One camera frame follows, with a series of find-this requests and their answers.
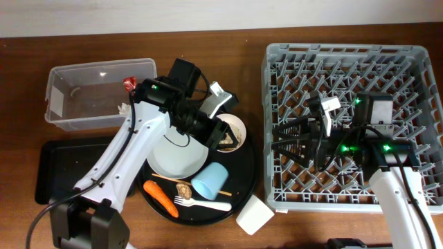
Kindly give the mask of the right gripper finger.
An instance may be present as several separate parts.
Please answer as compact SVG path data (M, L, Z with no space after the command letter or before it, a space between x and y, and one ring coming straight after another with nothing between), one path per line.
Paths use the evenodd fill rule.
M273 142L271 148L300 166L308 166L308 147L299 140L280 140Z
M277 137L296 137L309 132L309 116L300 116L285 124L273 128L272 134Z

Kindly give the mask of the light blue cup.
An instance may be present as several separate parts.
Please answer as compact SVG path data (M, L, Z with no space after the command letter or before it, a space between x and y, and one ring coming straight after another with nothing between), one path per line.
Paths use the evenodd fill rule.
M227 178L228 170L222 164L213 162L191 180L191 186L205 199L214 201Z

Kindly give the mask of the white tissue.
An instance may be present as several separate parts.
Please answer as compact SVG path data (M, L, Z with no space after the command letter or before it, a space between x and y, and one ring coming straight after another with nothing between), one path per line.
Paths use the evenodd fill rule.
M131 106L129 104L126 103L122 103L121 105L118 106L118 113L122 116L127 116L128 114L131 113Z

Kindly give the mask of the pink bowl with scraps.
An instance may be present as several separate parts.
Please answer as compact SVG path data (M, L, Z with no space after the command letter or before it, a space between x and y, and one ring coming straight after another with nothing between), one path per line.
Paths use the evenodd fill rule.
M235 148L219 149L219 151L222 153L230 153L230 152L233 152L233 151L239 149L246 141L246 126L243 123L243 121L240 118L238 118L237 116L235 116L233 114L229 114L229 113L222 113L222 114L217 115L217 117L220 120L227 122L229 124L229 126L231 127L231 130L233 131L233 133L238 141L238 144Z

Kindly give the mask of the red snack wrapper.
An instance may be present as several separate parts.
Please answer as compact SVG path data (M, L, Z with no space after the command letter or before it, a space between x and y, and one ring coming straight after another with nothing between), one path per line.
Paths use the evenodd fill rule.
M137 80L135 77L127 77L123 80L123 85L126 92L130 93L136 88Z

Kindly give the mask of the white cup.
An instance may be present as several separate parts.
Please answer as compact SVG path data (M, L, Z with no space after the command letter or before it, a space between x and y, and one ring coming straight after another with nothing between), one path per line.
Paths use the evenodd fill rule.
M254 235L275 215L256 195L251 195L236 218L237 225L248 235Z

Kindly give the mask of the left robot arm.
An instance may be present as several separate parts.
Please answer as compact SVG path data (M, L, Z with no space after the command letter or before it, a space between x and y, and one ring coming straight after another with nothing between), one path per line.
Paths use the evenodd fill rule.
M192 99L202 76L193 63L176 59L168 75L147 78L129 90L129 114L97 163L71 196L43 211L50 214L56 248L131 248L120 213L148 154L170 127L209 149L227 147L222 140L233 135L232 129L215 114L234 95L213 82L204 99Z

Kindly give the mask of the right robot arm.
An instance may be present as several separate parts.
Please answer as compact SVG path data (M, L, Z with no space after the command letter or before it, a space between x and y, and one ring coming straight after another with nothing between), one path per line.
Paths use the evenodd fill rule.
M309 98L311 114L273 128L272 150L303 167L312 162L317 172L352 158L381 206L393 247L441 248L413 144L393 136L393 97L358 92L350 128L334 130L330 113L340 105L337 97Z

